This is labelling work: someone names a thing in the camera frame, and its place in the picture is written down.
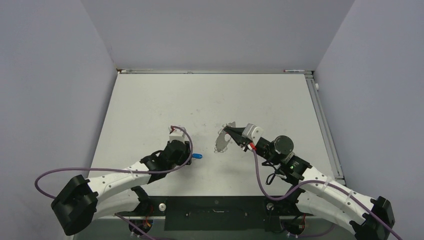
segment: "white wall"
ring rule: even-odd
[[[1,1],[0,33],[1,238],[61,239],[34,179],[90,165],[116,70],[79,0]],[[75,174],[41,186],[57,194]]]
[[[424,2],[356,0],[315,73],[347,184],[403,239],[423,238],[423,67]]]
[[[354,0],[81,0],[122,69],[315,70]]]

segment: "black joint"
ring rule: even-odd
[[[188,141],[173,140],[172,142],[168,141],[164,150],[155,151],[151,155],[143,157],[140,163],[146,165],[151,172],[168,171],[175,166],[182,165],[189,155],[190,143]],[[163,179],[166,175],[166,173],[153,173],[147,184]]]
[[[292,185],[298,185],[300,180],[304,180],[304,172],[311,165],[298,156],[293,156],[286,164],[281,164],[276,174],[283,173],[286,178],[283,179]]]
[[[97,211],[99,194],[91,190],[88,182],[82,175],[74,176],[50,205],[67,236],[85,229]]]
[[[376,200],[371,199],[374,206],[371,209],[377,217],[379,217],[390,228],[395,225],[395,216],[393,215],[392,205],[389,200],[379,196]],[[357,240],[387,240],[390,232],[370,214],[363,214],[365,221],[358,224],[355,221],[350,221],[355,231]]]
[[[265,222],[264,230],[265,232],[278,232],[281,231],[282,226],[280,223],[280,216],[271,216],[269,222]]]
[[[301,188],[298,188],[292,194],[290,194],[290,196],[280,201],[273,201],[269,200],[268,198],[265,198],[263,202],[263,207],[265,210],[268,210],[267,204],[272,203],[274,207],[274,209],[270,211],[270,214],[272,214],[272,216],[302,215],[303,213],[298,209],[296,204],[299,202],[299,196],[304,192],[306,191]]]
[[[149,200],[149,195],[147,195],[146,191],[141,186],[131,187],[131,191],[137,194],[138,200],[140,202]]]

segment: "white table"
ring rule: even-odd
[[[144,185],[150,196],[262,196],[251,152],[234,143],[214,152],[218,131],[232,121],[262,127],[269,141],[289,136],[299,157],[334,176],[303,74],[119,74],[91,166],[130,166],[163,150],[168,127],[179,125],[203,159]],[[272,172],[260,166],[264,185]],[[265,190],[283,195],[290,186],[276,178]]]

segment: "black bracket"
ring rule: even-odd
[[[390,201],[379,196],[377,200],[371,199],[371,203],[374,204],[371,212],[377,215],[390,228],[393,228],[395,225],[395,216],[393,215]],[[364,213],[362,216],[365,218],[365,221],[361,225],[354,221],[349,222],[355,231],[355,238],[357,240],[387,240],[389,238],[390,232],[374,217],[367,213]]]
[[[190,155],[190,143],[173,140],[166,144],[164,150],[159,150],[151,155],[145,156],[140,163],[145,164],[149,171],[166,171],[182,165]],[[152,174],[148,184],[163,179],[167,173]]]
[[[82,175],[74,176],[51,203],[51,209],[67,236],[85,229],[96,212],[97,192],[92,192]]]
[[[265,198],[264,208],[268,212],[268,219],[265,220],[265,232],[278,232],[281,231],[282,225],[280,221],[280,216],[298,216],[303,215],[303,212],[299,211],[296,204],[299,202],[299,196],[304,193],[305,190],[298,188],[290,196],[284,200],[273,201]],[[272,204],[272,210],[267,209],[267,205]]]

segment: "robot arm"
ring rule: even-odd
[[[147,196],[140,186],[164,178],[189,158],[191,147],[186,135],[179,128],[173,128],[164,150],[153,152],[114,173],[87,179],[82,175],[71,178],[53,200],[51,208],[65,234],[74,235],[95,219],[134,211]]]
[[[264,130],[253,124],[246,127],[226,126],[223,131],[229,134],[243,151],[254,150],[264,158],[263,166],[274,166],[275,175],[283,181],[293,186],[315,181],[303,184],[296,190],[296,207],[300,212],[313,214],[340,225],[354,234],[357,240],[386,240],[389,237],[390,232],[351,197],[358,199],[392,228],[395,219],[387,199],[381,196],[373,199],[359,194],[326,176],[294,154],[293,141],[287,136],[278,136],[270,142],[261,137]]]

